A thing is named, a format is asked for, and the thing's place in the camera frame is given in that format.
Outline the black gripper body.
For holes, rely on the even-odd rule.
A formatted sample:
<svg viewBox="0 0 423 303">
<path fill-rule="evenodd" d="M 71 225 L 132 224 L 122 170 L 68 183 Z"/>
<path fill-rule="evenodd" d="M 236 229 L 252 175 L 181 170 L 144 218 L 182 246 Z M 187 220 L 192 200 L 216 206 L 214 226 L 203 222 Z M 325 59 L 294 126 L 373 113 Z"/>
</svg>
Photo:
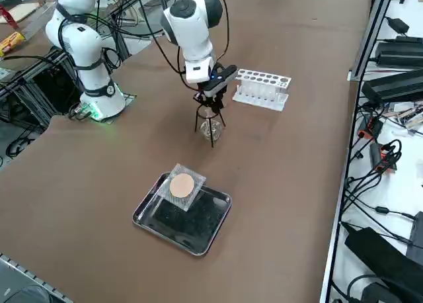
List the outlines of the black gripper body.
<svg viewBox="0 0 423 303">
<path fill-rule="evenodd" d="M 220 81 L 214 83 L 212 81 L 206 81 L 203 83 L 197 84 L 198 91 L 202 92 L 207 100 L 211 99 L 214 100 L 216 97 L 222 98 L 227 91 L 227 83 L 224 81 Z"/>
</svg>

